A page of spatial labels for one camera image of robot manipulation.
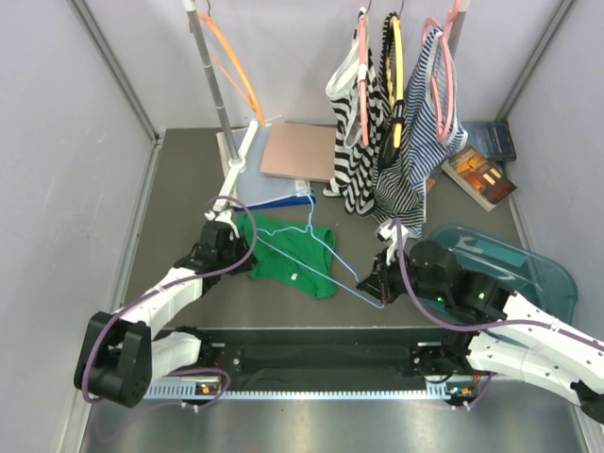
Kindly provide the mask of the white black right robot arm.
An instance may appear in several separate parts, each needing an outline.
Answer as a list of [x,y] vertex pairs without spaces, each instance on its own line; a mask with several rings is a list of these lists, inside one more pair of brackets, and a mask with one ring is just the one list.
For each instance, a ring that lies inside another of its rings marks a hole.
[[437,346],[414,351],[420,374],[502,375],[556,394],[591,419],[603,420],[603,343],[528,301],[495,277],[466,270],[453,252],[427,241],[398,254],[378,253],[358,289],[381,304],[406,294],[435,302],[455,323]]

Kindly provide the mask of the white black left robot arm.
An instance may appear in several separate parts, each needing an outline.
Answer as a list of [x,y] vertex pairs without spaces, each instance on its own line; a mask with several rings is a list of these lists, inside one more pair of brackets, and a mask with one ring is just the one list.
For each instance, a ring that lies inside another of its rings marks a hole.
[[158,379],[188,368],[200,375],[214,353],[193,327],[160,333],[177,314],[206,295],[224,275],[251,270],[255,236],[245,237],[233,223],[209,221],[190,252],[134,301],[90,319],[77,359],[74,385],[83,399],[132,408]]

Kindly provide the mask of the light blue wire hanger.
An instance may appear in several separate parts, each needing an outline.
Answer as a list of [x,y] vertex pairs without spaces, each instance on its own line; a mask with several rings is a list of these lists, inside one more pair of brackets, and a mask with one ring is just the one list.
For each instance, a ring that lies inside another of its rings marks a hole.
[[352,289],[351,287],[345,285],[344,283],[342,283],[341,281],[333,278],[331,275],[325,274],[325,273],[321,273],[318,270],[312,268],[311,266],[307,265],[305,262],[294,258],[293,256],[290,256],[289,254],[283,252],[282,250],[279,250],[276,246],[272,245],[271,243],[267,242],[264,238],[261,237],[261,234],[265,234],[269,237],[274,237],[277,234],[280,233],[284,233],[287,231],[295,231],[298,232],[300,234],[303,235],[309,235],[314,241],[316,241],[317,243],[319,243],[320,245],[323,246],[323,248],[333,257],[335,258],[356,280],[357,283],[360,283],[360,278],[358,276],[358,274],[356,273],[356,271],[332,248],[330,247],[325,241],[321,240],[320,238],[318,238],[316,236],[316,234],[314,233],[314,228],[313,228],[313,216],[315,213],[315,208],[316,208],[316,200],[313,197],[313,195],[305,190],[296,190],[293,193],[294,197],[306,197],[309,201],[310,201],[310,211],[309,214],[307,216],[307,222],[305,224],[305,227],[303,229],[296,227],[296,226],[288,226],[288,227],[284,227],[284,228],[278,228],[278,229],[274,229],[272,231],[269,231],[265,228],[256,228],[256,233],[255,233],[255,239],[257,239],[260,243],[263,243],[264,245],[268,246],[269,248],[271,248],[273,251],[278,252],[278,254],[280,254],[281,256],[292,260],[293,262],[301,265],[303,268],[305,268],[308,271],[311,271],[312,273],[316,274],[319,277],[322,277],[323,279],[329,281],[330,283],[332,283],[334,286],[339,287],[340,289],[344,289],[346,292],[353,294],[355,297],[357,297],[358,299],[360,299],[361,301],[367,303],[368,305],[370,305],[371,307],[377,309],[377,310],[383,310],[385,308],[385,306],[383,304],[378,304],[377,302],[374,302],[372,300],[370,300],[368,297],[362,295],[360,292]]

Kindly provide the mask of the green tank top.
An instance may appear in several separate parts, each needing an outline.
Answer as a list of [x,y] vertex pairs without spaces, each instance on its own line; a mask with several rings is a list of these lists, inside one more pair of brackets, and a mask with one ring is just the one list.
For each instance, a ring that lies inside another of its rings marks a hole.
[[[303,224],[279,221],[260,214],[256,214],[254,218],[258,228],[265,228],[269,231],[284,227],[299,227],[301,229],[305,227]],[[315,299],[328,299],[337,293],[336,286],[329,281],[281,256],[278,252],[255,239],[253,227],[247,215],[240,216],[235,225],[244,234],[248,242],[257,241],[254,256],[258,263],[247,273],[251,279],[278,281]],[[336,238],[332,229],[322,226],[314,226],[313,228],[318,238],[335,249]],[[305,262],[319,272],[331,275],[333,257],[309,235],[287,231],[274,237],[265,234],[261,234],[261,237],[279,250]]]

